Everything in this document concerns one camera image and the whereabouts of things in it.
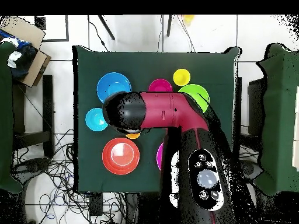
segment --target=green bowl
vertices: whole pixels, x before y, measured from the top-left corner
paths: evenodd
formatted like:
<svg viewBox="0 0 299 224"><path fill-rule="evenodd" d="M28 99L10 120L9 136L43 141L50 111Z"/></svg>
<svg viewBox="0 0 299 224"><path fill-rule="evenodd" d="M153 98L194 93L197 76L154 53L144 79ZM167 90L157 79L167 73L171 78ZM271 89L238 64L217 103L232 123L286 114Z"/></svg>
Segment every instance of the green bowl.
<svg viewBox="0 0 299 224"><path fill-rule="evenodd" d="M188 95L190 95L200 106L203 113L207 110L208 105L210 104L210 96L208 95L208 92L204 87L201 87L200 85L186 85L179 90L179 93L187 93Z"/></svg>

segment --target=button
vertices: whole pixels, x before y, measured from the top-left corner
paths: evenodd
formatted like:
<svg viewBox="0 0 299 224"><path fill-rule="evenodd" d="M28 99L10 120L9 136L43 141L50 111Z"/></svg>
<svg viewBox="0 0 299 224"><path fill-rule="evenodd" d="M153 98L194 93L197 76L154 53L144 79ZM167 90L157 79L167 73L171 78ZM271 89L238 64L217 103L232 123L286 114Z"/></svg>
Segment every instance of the button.
<svg viewBox="0 0 299 224"><path fill-rule="evenodd" d="M208 194L205 191L201 191L199 193L199 197L203 200L206 200L208 198Z"/></svg>
<svg viewBox="0 0 299 224"><path fill-rule="evenodd" d="M217 181L218 180L215 174L209 169L204 169L200 171L197 175L197 183L199 184L199 186L204 188L214 187Z"/></svg>
<svg viewBox="0 0 299 224"><path fill-rule="evenodd" d="M207 162L206 164L207 164L207 167L212 167L213 166L213 164L211 162Z"/></svg>
<svg viewBox="0 0 299 224"><path fill-rule="evenodd" d="M200 154L200 155L199 155L199 159L200 159L200 160L206 160L206 158L207 158L207 157L206 157L204 154Z"/></svg>
<svg viewBox="0 0 299 224"><path fill-rule="evenodd" d="M201 162L196 162L195 167L199 168L199 167L201 167L201 166L202 166L202 163L201 163Z"/></svg>
<svg viewBox="0 0 299 224"><path fill-rule="evenodd" d="M212 197L212 199L214 199L214 200L218 200L218 199L219 199L219 194L218 194L218 192L216 192L216 191L212 191L212 192L211 192L211 197Z"/></svg>

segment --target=table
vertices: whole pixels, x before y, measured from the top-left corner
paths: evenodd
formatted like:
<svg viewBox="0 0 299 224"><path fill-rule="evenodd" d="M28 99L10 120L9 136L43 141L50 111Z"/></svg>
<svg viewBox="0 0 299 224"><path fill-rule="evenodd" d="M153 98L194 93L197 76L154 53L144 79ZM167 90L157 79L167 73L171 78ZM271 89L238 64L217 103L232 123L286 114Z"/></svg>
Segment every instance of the table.
<svg viewBox="0 0 299 224"><path fill-rule="evenodd" d="M172 79L179 68L191 74L190 83L202 85L210 95L210 103L221 120L229 145L232 144L232 108L234 99L234 61L239 49L227 53L157 53L157 52L93 52L80 46L74 52L74 141L78 139L78 164L75 161L75 183L78 191L87 192L157 192L160 171L156 152L163 142L164 129L142 132L133 140L140 150L140 162L130 174L112 174L102 163L102 150L113 138L125 137L112 127L93 132L85 124L87 112L102 107L96 94L99 79L109 72L124 74L132 91L147 91L158 78L168 80L173 91L180 87Z"/></svg>

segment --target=clothing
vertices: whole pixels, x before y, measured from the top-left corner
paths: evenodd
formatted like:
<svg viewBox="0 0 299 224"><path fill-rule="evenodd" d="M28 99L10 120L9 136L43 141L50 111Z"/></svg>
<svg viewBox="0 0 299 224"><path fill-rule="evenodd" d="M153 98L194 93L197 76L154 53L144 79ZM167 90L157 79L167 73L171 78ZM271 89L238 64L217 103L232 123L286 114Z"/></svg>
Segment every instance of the clothing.
<svg viewBox="0 0 299 224"><path fill-rule="evenodd" d="M16 42L18 42L18 49L21 49L23 46L29 46L32 44L31 42L20 40L19 38L5 32L5 31L0 30L0 41L2 41L5 38L15 39Z"/></svg>
<svg viewBox="0 0 299 224"><path fill-rule="evenodd" d="M31 42L20 40L0 30L0 44L6 41L17 47L8 58L8 66L11 68L13 78L21 81L28 74L38 50L31 46Z"/></svg>
<svg viewBox="0 0 299 224"><path fill-rule="evenodd" d="M28 74L28 70L36 56L37 49L26 45L18 49L18 52L21 53L21 56L14 61L16 68L11 68L11 72L14 79L23 80Z"/></svg>

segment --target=yellow object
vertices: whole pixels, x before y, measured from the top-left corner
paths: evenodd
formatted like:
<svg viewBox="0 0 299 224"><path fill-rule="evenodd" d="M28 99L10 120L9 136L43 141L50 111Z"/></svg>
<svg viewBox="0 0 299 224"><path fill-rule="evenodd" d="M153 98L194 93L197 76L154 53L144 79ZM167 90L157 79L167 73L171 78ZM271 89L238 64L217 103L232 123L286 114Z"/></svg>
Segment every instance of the yellow object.
<svg viewBox="0 0 299 224"><path fill-rule="evenodd" d="M187 69L178 69L173 74L173 81L178 86L187 85L190 82L190 78L191 78L191 76L190 76L189 71L187 71Z"/></svg>
<svg viewBox="0 0 299 224"><path fill-rule="evenodd" d="M190 25L193 18L194 18L194 15L184 15L184 23L186 25Z"/></svg>
<svg viewBox="0 0 299 224"><path fill-rule="evenodd" d="M135 133L135 134L127 134L126 137L130 139L136 139L140 136L140 133Z"/></svg>

